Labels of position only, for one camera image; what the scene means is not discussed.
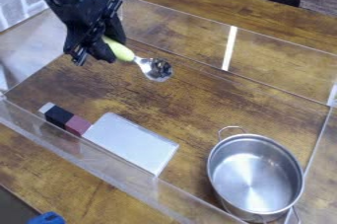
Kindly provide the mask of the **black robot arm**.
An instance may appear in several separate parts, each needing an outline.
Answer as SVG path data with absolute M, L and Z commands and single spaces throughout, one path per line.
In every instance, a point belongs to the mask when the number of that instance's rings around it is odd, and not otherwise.
M 119 43 L 127 42 L 117 11 L 123 0 L 45 0 L 67 28 L 63 52 L 83 65 L 91 55 L 108 63 L 116 61 L 116 54 L 103 40 L 109 37 Z

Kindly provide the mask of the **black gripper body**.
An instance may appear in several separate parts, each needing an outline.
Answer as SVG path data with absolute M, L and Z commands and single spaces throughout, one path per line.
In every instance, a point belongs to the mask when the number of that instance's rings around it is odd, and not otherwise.
M 104 42 L 105 22 L 117 16 L 123 0 L 45 1 L 67 28 L 63 52 L 81 66 L 91 55 L 89 47 L 97 41 Z

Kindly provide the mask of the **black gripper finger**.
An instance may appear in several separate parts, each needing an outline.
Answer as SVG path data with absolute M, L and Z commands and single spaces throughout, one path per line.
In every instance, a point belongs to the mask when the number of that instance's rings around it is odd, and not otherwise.
M 117 16 L 113 16 L 107 22 L 105 22 L 105 35 L 116 40 L 119 43 L 125 44 L 127 43 L 127 35 L 124 32 L 123 24 L 120 21 L 120 18 Z
M 104 60 L 108 63 L 113 63 L 116 61 L 116 55 L 105 42 L 97 41 L 89 47 L 89 54 L 96 60 Z

